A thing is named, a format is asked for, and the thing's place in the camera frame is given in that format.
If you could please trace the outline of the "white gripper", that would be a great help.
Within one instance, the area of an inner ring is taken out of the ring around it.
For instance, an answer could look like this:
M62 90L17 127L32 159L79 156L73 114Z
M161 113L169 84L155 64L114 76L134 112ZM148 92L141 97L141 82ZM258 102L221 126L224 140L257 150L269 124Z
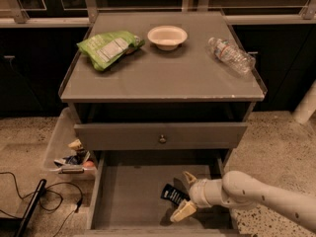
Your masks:
M214 205L222 205L222 181L220 179L197 179L192 173L184 171L183 175L190 187L191 201L182 200L178 208L170 217L172 222L180 222L191 216L197 208L209 208Z

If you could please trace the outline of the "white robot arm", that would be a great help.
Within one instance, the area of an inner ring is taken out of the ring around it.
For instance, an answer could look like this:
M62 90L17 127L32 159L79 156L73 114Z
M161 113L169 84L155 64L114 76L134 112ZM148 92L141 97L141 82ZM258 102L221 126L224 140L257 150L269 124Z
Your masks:
M220 205L247 209L255 203L277 212L305 229L316 232L316 197L307 196L258 181L240 171L229 171L221 179L197 179L185 171L189 200L183 199L170 217L179 222L198 208Z

